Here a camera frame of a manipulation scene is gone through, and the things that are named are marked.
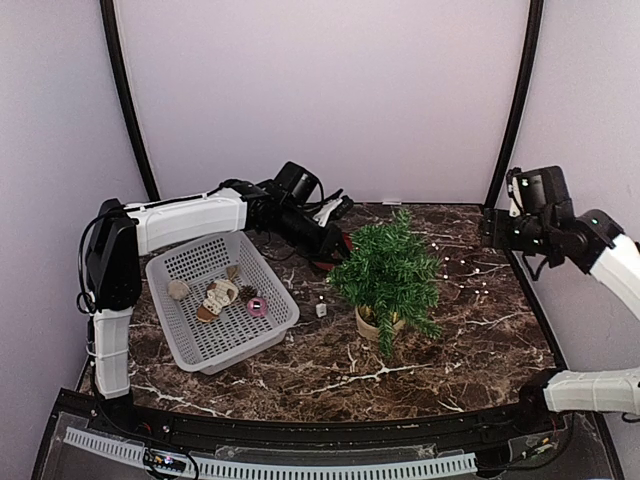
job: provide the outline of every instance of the plastic basket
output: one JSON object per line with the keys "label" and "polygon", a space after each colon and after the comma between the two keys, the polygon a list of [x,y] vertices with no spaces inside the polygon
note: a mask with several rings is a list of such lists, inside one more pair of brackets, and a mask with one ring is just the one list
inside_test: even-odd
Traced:
{"label": "plastic basket", "polygon": [[[239,265],[238,286],[251,285],[267,301],[268,313],[249,315],[243,302],[225,307],[220,318],[196,318],[207,286],[227,278],[226,267]],[[212,375],[284,339],[300,316],[296,302],[251,241],[242,232],[212,235],[176,247],[147,264],[147,279],[176,364],[188,372]],[[176,301],[167,293],[171,280],[186,282],[191,292]]]}

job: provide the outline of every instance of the brown marble surface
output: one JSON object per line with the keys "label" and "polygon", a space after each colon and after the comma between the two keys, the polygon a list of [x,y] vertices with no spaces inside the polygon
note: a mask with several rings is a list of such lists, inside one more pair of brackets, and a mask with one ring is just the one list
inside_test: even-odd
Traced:
{"label": "brown marble surface", "polygon": [[[516,402],[520,386],[553,366],[553,359],[504,255],[479,246],[478,208],[405,207],[413,213],[415,232],[443,262],[440,304],[433,312],[443,329],[439,340],[406,328],[393,358],[383,361],[377,345],[357,334],[353,309],[325,274],[294,255],[269,261],[300,307],[285,340],[215,375],[188,373],[173,361],[145,279],[130,330],[136,403],[201,415],[319,422],[413,418]],[[340,226],[349,232],[385,222],[394,208],[358,205]],[[258,246],[266,243],[266,236],[251,237]],[[283,258],[290,249],[274,237],[262,251]],[[315,315],[320,295],[328,305],[322,319]],[[81,390],[89,391],[86,379]]]}

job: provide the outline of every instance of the potted plant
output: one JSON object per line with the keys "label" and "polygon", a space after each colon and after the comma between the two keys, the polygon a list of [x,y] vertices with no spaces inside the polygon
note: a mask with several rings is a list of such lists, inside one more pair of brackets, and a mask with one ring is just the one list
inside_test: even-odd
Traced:
{"label": "potted plant", "polygon": [[429,309],[438,303],[434,278],[440,261],[411,233],[409,212],[400,210],[389,224],[362,227],[351,240],[350,258],[329,273],[329,282],[355,307],[360,334],[377,337],[387,357],[405,322],[437,338],[440,327]]}

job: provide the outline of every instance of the pink round object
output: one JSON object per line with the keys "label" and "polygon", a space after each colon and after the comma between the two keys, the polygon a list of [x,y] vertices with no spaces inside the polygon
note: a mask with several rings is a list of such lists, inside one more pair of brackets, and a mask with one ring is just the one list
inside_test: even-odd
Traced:
{"label": "pink round object", "polygon": [[247,311],[252,317],[264,317],[267,314],[267,301],[261,297],[255,297],[247,303]]}

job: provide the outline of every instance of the beige pot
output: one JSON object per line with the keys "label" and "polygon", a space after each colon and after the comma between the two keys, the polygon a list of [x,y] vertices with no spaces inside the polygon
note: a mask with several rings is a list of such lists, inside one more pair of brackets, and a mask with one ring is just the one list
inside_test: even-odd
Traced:
{"label": "beige pot", "polygon": [[[358,311],[358,307],[356,307],[356,325],[358,326],[358,333],[362,335],[367,340],[372,340],[374,342],[378,341],[378,328],[369,325],[365,322],[360,316],[360,312]],[[395,323],[393,326],[394,335],[397,335],[400,330],[405,325],[404,320],[400,320]]]}

